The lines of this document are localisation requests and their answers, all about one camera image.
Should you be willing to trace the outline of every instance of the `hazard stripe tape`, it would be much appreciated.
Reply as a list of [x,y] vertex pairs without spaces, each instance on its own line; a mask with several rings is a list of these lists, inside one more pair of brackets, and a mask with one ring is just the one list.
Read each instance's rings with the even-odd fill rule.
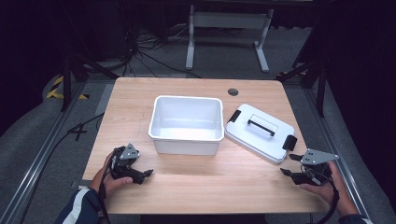
[[[63,94],[56,92],[63,81],[64,81],[64,76],[59,75],[58,78],[56,78],[55,82],[53,83],[52,87],[50,88],[49,93],[47,94],[47,98],[58,98],[58,99],[64,98]],[[88,100],[89,98],[90,98],[89,94],[81,94],[78,97],[78,99],[80,100]]]

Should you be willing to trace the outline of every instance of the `open white bin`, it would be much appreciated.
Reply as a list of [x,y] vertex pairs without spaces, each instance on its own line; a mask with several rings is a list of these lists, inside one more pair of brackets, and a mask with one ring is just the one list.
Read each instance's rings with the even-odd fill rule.
[[215,155],[224,138],[222,102],[217,98],[159,96],[148,134],[159,153]]

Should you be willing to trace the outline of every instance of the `white desk frame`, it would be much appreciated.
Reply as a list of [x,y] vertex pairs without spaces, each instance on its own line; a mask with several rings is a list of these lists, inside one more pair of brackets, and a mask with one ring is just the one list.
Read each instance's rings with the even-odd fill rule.
[[190,40],[187,50],[186,69],[191,70],[193,66],[195,48],[194,27],[223,27],[262,30],[262,37],[259,41],[254,42],[254,48],[262,71],[264,73],[269,72],[262,46],[264,45],[273,13],[273,9],[268,10],[267,14],[195,12],[194,6],[191,6],[189,22]]

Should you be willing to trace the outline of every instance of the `dark blue sleeve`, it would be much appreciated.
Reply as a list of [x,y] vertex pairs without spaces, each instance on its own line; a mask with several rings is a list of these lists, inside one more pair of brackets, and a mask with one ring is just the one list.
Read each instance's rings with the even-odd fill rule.
[[64,207],[55,224],[96,224],[101,210],[98,194],[93,189],[76,191]]
[[348,215],[341,217],[340,219],[338,219],[338,223],[339,224],[372,224],[373,222],[371,222],[369,219],[367,219],[367,217],[363,215],[356,214],[356,215]]

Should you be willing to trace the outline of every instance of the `wooden table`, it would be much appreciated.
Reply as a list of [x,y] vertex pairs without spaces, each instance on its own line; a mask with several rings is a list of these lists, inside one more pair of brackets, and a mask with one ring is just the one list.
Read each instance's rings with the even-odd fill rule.
[[[231,96],[228,89],[238,89]],[[216,97],[224,124],[242,103],[292,125],[295,154],[306,152],[289,100],[278,81],[120,77],[111,94],[83,179],[90,180],[115,148],[133,143],[140,158],[133,168],[154,169],[142,185],[128,185],[106,199],[109,214],[248,214],[325,212],[319,196],[295,186],[279,168],[300,171],[287,157],[280,165],[238,146],[228,137],[216,156],[157,153],[149,137],[154,100],[159,95]]]

